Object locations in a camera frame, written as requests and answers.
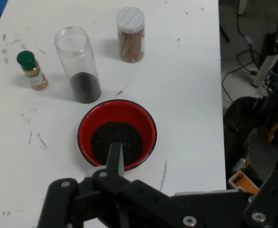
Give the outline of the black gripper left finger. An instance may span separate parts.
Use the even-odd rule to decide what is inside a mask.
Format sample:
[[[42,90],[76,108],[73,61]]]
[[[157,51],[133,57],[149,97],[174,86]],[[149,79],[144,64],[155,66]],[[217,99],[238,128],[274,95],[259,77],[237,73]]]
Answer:
[[[109,228],[198,228],[200,217],[142,181],[123,176],[123,150],[110,145],[107,164],[82,182],[52,182],[38,221],[40,228],[81,228],[99,219]]]

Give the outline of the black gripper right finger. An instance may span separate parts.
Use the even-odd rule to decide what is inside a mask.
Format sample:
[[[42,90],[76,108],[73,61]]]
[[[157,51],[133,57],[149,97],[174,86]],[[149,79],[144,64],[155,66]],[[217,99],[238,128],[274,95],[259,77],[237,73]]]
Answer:
[[[258,193],[243,212],[247,228],[278,228],[278,150],[263,132],[249,139],[249,161],[263,181]]]

